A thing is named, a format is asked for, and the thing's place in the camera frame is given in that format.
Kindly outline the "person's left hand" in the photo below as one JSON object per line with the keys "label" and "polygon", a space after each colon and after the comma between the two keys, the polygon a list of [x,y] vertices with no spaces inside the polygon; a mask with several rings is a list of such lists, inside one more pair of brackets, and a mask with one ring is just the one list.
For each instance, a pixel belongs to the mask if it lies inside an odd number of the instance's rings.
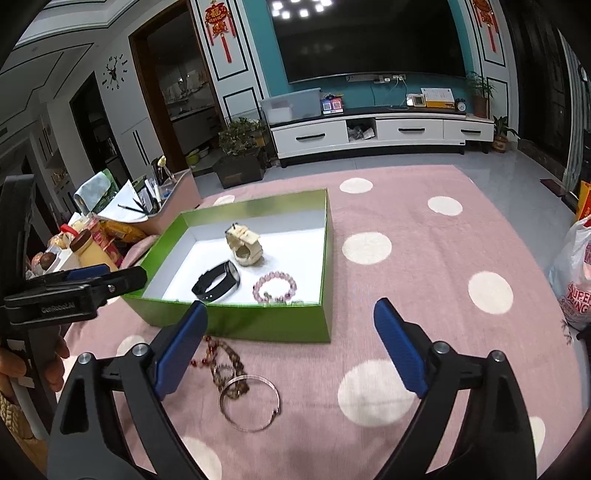
{"label": "person's left hand", "polygon": [[[64,360],[69,357],[70,351],[67,344],[62,337],[59,337],[55,343],[54,358],[44,366],[46,381],[53,392],[60,391],[64,386]],[[4,348],[1,349],[1,394],[6,399],[12,401],[16,398],[11,381],[23,377],[27,373],[28,368],[27,361],[19,355]]]}

